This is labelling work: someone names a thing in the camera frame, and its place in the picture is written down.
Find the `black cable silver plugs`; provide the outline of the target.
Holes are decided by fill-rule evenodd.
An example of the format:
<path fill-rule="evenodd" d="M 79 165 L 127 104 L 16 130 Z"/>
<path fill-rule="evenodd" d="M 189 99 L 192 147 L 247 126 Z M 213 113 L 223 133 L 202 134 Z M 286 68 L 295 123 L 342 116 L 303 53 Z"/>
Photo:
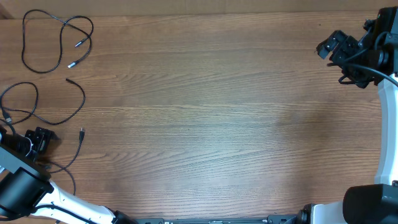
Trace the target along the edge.
<path fill-rule="evenodd" d="M 26 21 L 26 19 L 27 19 L 27 16 L 28 16 L 29 14 L 33 13 L 33 12 L 39 12 L 39 13 L 45 14 L 46 16 L 49 16 L 49 17 L 51 17 L 52 19 L 54 19 L 54 20 L 59 21 L 59 22 L 62 23 L 62 26 L 60 27 L 60 32 L 59 32 L 59 38 L 58 38 L 58 42 L 59 42 L 59 56 L 58 56 L 58 60 L 57 60 L 57 62 L 56 62 L 56 64 L 55 64 L 55 66 L 54 66 L 53 68 L 49 69 L 49 70 L 40 71 L 40 70 L 33 69 L 33 68 L 32 68 L 30 65 L 28 65 L 27 62 L 25 61 L 25 52 L 26 52 L 26 22 L 25 22 L 25 21 Z M 79 27 L 74 26 L 73 24 L 71 24 L 70 22 L 73 21 L 73 20 L 75 20 L 75 19 L 84 19 L 84 20 L 88 21 L 88 22 L 90 23 L 90 26 L 91 26 L 90 31 L 89 31 L 89 32 L 86 32 L 85 30 L 83 30 L 83 29 L 81 29 L 81 28 L 79 28 Z M 79 59 L 74 60 L 73 62 L 71 62 L 71 63 L 67 66 L 67 68 L 73 68 L 73 67 L 75 67 L 76 65 L 78 65 L 79 63 L 81 63 L 82 61 L 84 61 L 84 59 L 86 59 L 86 58 L 89 56 L 89 54 L 91 53 L 91 51 L 92 51 L 92 48 L 93 48 L 93 39 L 92 39 L 92 35 L 93 35 L 94 29 L 95 29 L 94 22 L 93 22 L 89 17 L 81 16 L 81 15 L 71 16 L 71 17 L 69 17 L 69 18 L 66 19 L 66 20 L 62 20 L 62 19 L 60 19 L 60 18 L 58 18 L 58 17 L 56 17 L 56 16 L 54 16 L 54 15 L 48 13 L 48 12 L 45 11 L 45 10 L 42 10 L 42 9 L 31 9 L 31 10 L 28 10 L 28 11 L 23 15 L 23 17 L 22 17 L 22 50 L 21 50 L 21 61 L 22 61 L 22 64 L 25 66 L 25 68 L 27 68 L 28 70 L 30 70 L 31 72 L 34 72 L 34 73 L 36 73 L 36 74 L 46 74 L 46 73 L 50 73 L 50 72 L 53 72 L 54 70 L 56 70 L 56 69 L 59 67 L 59 65 L 60 65 L 60 63 L 61 63 L 61 61 L 62 61 L 62 57 L 63 57 L 63 31 L 64 31 L 64 29 L 65 29 L 66 27 L 70 27 L 70 28 L 72 28 L 72 29 L 74 29 L 74 30 L 77 30 L 78 32 L 82 33 L 82 34 L 85 36 L 85 37 L 82 38 L 79 42 L 77 42 L 77 43 L 75 44 L 75 48 L 77 48 L 77 47 L 83 45 L 85 42 L 88 42 L 88 48 L 87 48 L 85 54 L 82 55 Z"/>

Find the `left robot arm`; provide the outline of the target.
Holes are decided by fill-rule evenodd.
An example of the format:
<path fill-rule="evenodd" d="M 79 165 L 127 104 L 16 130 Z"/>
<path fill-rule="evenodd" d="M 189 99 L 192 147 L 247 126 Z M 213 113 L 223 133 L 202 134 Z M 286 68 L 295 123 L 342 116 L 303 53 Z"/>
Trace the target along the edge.
<path fill-rule="evenodd" d="M 37 159 L 53 139 L 53 131 L 40 127 L 24 135 L 1 128 L 1 171 L 8 171 L 1 180 L 1 220 L 33 215 L 64 223 L 135 223 L 120 211 L 79 199 L 51 180 Z"/>

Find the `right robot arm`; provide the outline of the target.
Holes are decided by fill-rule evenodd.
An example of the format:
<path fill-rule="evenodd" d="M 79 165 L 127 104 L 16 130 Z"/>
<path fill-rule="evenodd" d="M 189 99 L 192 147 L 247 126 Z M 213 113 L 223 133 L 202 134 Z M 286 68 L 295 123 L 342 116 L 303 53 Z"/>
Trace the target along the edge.
<path fill-rule="evenodd" d="M 338 67 L 341 85 L 374 85 L 379 97 L 380 150 L 373 182 L 347 189 L 332 203 L 310 203 L 277 223 L 397 223 L 397 7 L 383 7 L 363 24 L 356 39 L 335 30 L 316 47 L 318 56 Z"/>

